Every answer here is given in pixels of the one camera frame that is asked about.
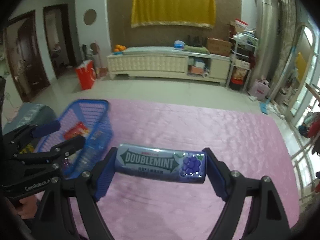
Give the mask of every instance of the snack package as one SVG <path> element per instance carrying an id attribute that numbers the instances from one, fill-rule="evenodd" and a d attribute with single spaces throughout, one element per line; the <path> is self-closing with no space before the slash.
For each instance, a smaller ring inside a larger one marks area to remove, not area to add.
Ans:
<path id="1" fill-rule="evenodd" d="M 77 135 L 82 135 L 83 137 L 87 137 L 88 134 L 89 134 L 88 128 L 83 124 L 83 122 L 79 122 L 76 124 L 75 127 L 67 131 L 63 135 L 63 137 L 65 138 L 65 140 L 69 140 L 73 137 L 76 137 Z"/>
<path id="2" fill-rule="evenodd" d="M 77 135 L 82 135 L 83 137 L 87 137 L 89 135 L 90 131 L 89 129 L 83 124 L 83 122 L 78 122 L 75 127 L 71 128 L 69 131 L 67 131 L 63 137 L 65 140 L 69 140 Z M 76 158 L 81 152 L 81 150 L 77 151 L 75 154 L 69 156 L 68 158 L 65 158 L 63 163 L 63 168 L 66 172 L 72 168 L 74 165 L 74 162 L 76 161 Z"/>

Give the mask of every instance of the brown wall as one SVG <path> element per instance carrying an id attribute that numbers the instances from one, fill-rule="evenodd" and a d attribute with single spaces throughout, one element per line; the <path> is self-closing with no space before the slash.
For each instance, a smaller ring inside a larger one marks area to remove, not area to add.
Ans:
<path id="1" fill-rule="evenodd" d="M 188 26 L 143 26 L 131 28 L 132 0 L 107 0 L 111 45 L 172 46 L 175 40 L 186 41 L 187 35 L 225 39 L 227 24 L 241 17 L 241 0 L 216 0 L 217 16 L 213 29 Z"/>

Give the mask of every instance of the pink rug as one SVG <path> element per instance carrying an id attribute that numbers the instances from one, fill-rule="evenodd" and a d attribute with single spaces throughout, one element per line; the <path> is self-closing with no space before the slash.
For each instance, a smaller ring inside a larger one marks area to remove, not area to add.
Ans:
<path id="1" fill-rule="evenodd" d="M 230 170 L 276 185 L 292 227 L 299 217 L 298 190 L 291 160 L 272 118 L 219 109 L 143 101 L 110 100 L 114 131 L 110 147 L 132 143 L 201 151 L 210 147 Z M 116 173 L 98 206 L 116 240 L 207 239 L 224 202 L 204 184 L 179 184 Z M 246 198 L 234 239 L 242 236 L 249 213 Z M 77 203 L 72 208 L 86 236 Z"/>

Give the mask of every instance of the window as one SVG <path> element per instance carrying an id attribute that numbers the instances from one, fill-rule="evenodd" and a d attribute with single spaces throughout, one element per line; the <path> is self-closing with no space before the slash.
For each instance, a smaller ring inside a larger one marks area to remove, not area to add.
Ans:
<path id="1" fill-rule="evenodd" d="M 307 27 L 304 27 L 304 33 L 305 33 L 305 35 L 306 35 L 307 38 L 308 38 L 308 41 L 309 41 L 309 43 L 310 43 L 310 46 L 312 46 L 313 38 L 312 38 L 312 32 L 311 32 L 311 30 L 309 30 L 309 28 L 307 28 Z"/>

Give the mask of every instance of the red snack package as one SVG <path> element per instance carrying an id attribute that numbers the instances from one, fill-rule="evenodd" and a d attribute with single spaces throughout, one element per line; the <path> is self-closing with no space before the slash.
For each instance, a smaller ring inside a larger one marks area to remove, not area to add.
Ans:
<path id="1" fill-rule="evenodd" d="M 76 124 L 75 127 L 71 128 L 69 131 L 67 131 L 63 137 L 66 140 L 69 140 L 77 135 L 82 135 L 84 137 L 87 137 L 89 134 L 88 128 L 83 124 L 83 122 L 79 122 Z"/>

